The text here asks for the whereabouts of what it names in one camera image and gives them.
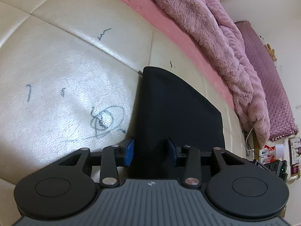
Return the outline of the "purple quilted headboard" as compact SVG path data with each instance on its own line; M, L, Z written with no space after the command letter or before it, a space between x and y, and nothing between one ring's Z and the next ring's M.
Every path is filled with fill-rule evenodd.
M270 140L276 141L297 134L288 96L261 36L256 34L248 21L238 21L235 25L242 34L245 54L257 72L265 92L270 119Z

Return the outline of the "black pants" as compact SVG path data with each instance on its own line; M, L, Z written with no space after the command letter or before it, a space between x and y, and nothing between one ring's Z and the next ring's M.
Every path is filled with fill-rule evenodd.
M184 145L211 152L225 147L220 111L184 80L162 68L147 66L139 86L134 126L132 179L182 179L171 147Z

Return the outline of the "cluttered bedside items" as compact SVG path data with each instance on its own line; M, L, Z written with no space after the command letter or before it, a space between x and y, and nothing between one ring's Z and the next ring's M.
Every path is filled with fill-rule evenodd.
M268 141L260 147L254 141L254 157L279 176L285 174L288 182L300 179L300 137L295 135Z

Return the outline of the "fluffy pink blanket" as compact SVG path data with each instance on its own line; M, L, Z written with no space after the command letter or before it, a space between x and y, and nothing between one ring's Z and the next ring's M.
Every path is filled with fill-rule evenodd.
M154 0L199 44L232 93L245 131L258 142L270 137L270 119L261 80L245 54L242 34L219 0Z

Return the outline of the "cream leather mattress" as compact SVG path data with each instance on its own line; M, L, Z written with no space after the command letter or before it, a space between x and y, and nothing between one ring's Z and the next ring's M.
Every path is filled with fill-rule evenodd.
M1 225L20 217L24 176L81 147L133 133L144 67L172 71L220 112L245 157L233 108L161 31L120 0L1 0Z

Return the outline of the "pink bed sheet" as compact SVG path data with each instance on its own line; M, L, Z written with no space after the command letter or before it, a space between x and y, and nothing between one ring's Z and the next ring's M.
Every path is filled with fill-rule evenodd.
M186 31L168 16L153 0L120 0L139 13L153 27L161 31L196 65L217 92L234 108L233 97L206 54Z

